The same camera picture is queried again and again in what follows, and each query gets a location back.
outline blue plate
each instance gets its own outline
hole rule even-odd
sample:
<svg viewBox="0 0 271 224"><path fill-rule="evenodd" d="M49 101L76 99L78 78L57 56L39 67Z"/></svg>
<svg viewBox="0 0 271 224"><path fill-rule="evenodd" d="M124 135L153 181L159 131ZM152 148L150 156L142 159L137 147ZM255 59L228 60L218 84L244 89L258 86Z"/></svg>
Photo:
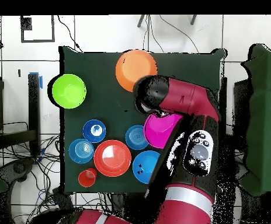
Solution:
<svg viewBox="0 0 271 224"><path fill-rule="evenodd" d="M146 148L148 142L144 136L144 127L142 125L130 127L125 134L125 141L129 148L136 151Z"/></svg>
<svg viewBox="0 0 271 224"><path fill-rule="evenodd" d="M79 164L90 161L94 155L93 145L85 139L76 139L69 146L70 158Z"/></svg>
<svg viewBox="0 0 271 224"><path fill-rule="evenodd" d="M142 183L148 184L160 154L147 150L141 152L133 161L133 174Z"/></svg>
<svg viewBox="0 0 271 224"><path fill-rule="evenodd" d="M106 135L105 125L99 120L89 120L84 125L82 134L89 142L101 142Z"/></svg>

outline green bowl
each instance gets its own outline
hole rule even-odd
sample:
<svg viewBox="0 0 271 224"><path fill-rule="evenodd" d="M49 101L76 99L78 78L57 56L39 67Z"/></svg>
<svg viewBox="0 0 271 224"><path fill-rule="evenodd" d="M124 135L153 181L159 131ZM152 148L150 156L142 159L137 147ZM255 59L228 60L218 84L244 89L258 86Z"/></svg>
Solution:
<svg viewBox="0 0 271 224"><path fill-rule="evenodd" d="M81 78L72 74L64 74L53 84L53 98L65 109L78 107L86 96L86 86Z"/></svg>

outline chair leg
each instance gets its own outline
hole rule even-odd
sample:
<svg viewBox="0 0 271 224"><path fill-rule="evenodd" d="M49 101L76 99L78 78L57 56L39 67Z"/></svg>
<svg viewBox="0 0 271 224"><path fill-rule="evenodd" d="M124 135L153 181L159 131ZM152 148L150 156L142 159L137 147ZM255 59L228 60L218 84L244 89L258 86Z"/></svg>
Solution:
<svg viewBox="0 0 271 224"><path fill-rule="evenodd" d="M194 25L194 20L196 20L197 15L193 15L192 21L190 22L191 25Z"/></svg>
<svg viewBox="0 0 271 224"><path fill-rule="evenodd" d="M142 21L143 21L143 19L144 19L144 16L145 16L145 15L141 15L141 17L140 17L140 19L139 19L139 21L138 21L138 27L141 26Z"/></svg>

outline orange bowl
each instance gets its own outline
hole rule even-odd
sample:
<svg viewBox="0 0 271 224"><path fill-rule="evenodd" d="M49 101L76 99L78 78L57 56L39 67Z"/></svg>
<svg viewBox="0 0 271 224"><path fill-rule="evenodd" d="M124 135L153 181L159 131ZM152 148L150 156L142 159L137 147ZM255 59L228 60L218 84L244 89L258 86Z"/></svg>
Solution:
<svg viewBox="0 0 271 224"><path fill-rule="evenodd" d="M132 92L134 84L143 76L157 75L157 64L153 57L142 50L125 52L116 64L118 83Z"/></svg>

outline small blue bowl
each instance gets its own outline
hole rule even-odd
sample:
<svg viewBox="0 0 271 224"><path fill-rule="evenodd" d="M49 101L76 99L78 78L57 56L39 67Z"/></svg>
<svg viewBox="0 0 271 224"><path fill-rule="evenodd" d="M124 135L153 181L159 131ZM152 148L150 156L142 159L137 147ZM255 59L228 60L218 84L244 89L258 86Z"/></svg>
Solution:
<svg viewBox="0 0 271 224"><path fill-rule="evenodd" d="M94 155L93 145L85 139L76 139L69 146L70 158L79 164L90 161Z"/></svg>
<svg viewBox="0 0 271 224"><path fill-rule="evenodd" d="M144 127L134 125L130 127L125 134L125 141L129 148L140 151L148 146L144 136Z"/></svg>
<svg viewBox="0 0 271 224"><path fill-rule="evenodd" d="M84 138L89 142L101 142L106 135L106 129L103 122L99 120L89 120L82 129Z"/></svg>
<svg viewBox="0 0 271 224"><path fill-rule="evenodd" d="M133 161L133 174L142 183L148 184L160 154L147 150L139 153Z"/></svg>

